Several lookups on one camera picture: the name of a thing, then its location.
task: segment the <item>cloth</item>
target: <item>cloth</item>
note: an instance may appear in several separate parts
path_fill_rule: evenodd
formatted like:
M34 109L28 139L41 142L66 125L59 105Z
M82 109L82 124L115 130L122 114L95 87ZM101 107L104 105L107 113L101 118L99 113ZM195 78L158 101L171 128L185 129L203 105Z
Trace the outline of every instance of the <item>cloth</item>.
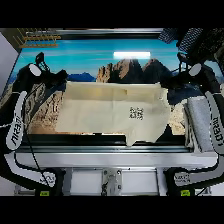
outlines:
M160 84L67 82L56 131L124 133L128 146L155 142L170 116Z
M184 105L185 145L195 151L214 151L210 140L211 113L205 97L193 97Z

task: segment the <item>qr code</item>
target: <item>qr code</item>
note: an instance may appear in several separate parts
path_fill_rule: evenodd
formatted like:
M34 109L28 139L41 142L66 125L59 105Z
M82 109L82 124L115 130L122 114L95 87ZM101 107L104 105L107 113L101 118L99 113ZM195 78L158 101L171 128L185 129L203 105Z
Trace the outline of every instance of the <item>qr code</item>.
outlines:
M144 118L144 109L143 108L134 108L134 107L130 107L130 116L129 118L132 119L140 119L142 120Z

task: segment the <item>blue sky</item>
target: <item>blue sky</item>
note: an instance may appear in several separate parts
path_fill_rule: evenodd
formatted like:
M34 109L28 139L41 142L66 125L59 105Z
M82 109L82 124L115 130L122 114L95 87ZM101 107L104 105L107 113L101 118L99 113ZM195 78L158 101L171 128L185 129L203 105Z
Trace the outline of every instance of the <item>blue sky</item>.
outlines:
M94 77L101 66L119 61L113 58L115 51L150 51L151 58L157 58L170 70L178 68L179 63L176 42L166 44L150 39L105 39L58 40L57 43L57 48L24 48L14 72L17 73L28 63L34 63L36 55L41 51L45 54L45 62L52 72L65 69L68 74L88 72ZM141 59L139 63L143 67L147 61Z

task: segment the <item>robotic arm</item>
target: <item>robotic arm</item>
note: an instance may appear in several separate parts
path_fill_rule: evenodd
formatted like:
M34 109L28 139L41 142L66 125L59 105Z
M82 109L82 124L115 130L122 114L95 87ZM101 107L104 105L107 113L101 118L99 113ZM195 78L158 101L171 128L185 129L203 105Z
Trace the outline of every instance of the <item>robotic arm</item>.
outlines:
M209 168L169 168L164 172L168 195L181 195L183 190L187 190L189 195L194 195L195 188L204 188L224 181L224 98L220 92L220 85L209 67L195 64L190 70L179 73L162 86L178 88L182 83L189 82L198 84L208 100L211 112L210 138L218 159L217 163Z
M57 74L50 72L44 62L44 54L36 57L36 64L28 64L20 69L12 87L12 94L0 109L0 176L27 189L35 189L37 195L60 195L63 184L63 171L60 169L40 170L28 168L24 177L18 169L18 163L10 158L22 142L24 130L24 106L26 98L32 94L34 84L44 83L46 88L59 86L66 82L67 73L61 70Z

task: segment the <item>yellow-green label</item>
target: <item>yellow-green label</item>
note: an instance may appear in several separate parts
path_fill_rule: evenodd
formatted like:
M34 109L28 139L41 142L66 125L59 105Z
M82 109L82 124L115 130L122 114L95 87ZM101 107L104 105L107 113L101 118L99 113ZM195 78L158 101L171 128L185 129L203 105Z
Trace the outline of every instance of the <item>yellow-green label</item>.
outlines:
M40 196L50 196L50 192L49 191L41 191Z
M180 192L181 196L191 196L191 193L189 190L182 190Z

